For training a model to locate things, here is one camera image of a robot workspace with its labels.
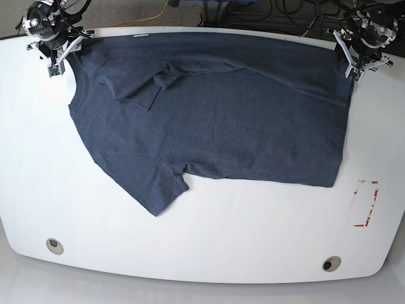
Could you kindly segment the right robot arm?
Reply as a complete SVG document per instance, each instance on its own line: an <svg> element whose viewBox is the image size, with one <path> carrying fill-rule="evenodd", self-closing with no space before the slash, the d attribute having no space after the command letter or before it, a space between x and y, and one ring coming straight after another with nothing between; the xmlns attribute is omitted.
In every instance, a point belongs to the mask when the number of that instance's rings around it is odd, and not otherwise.
<svg viewBox="0 0 405 304"><path fill-rule="evenodd" d="M90 39L92 30L86 31L75 24L90 6L86 1L76 13L66 11L66 1L36 1L17 23L17 31L24 30L37 40L27 46L28 50L39 53L40 59L47 60L50 76L64 73L64 59L81 48L84 39Z"/></svg>

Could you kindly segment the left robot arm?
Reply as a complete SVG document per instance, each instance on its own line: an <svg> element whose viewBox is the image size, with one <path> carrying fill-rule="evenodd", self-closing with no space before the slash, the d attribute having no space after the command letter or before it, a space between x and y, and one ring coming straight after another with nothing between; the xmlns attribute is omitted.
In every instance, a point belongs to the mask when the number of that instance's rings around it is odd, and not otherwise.
<svg viewBox="0 0 405 304"><path fill-rule="evenodd" d="M340 28L326 33L335 38L336 53L347 61L346 78L358 82L368 70L376 72L380 66L394 65L383 50L399 39L400 22L404 20L404 14L399 12L404 7L402 1L330 1L337 7L336 13L323 11L321 6L326 1L310 3L315 6L315 16L309 25L292 19L295 12L287 9L286 1L282 1L281 13L301 30L301 37L317 26L322 29L325 19L335 21Z"/></svg>

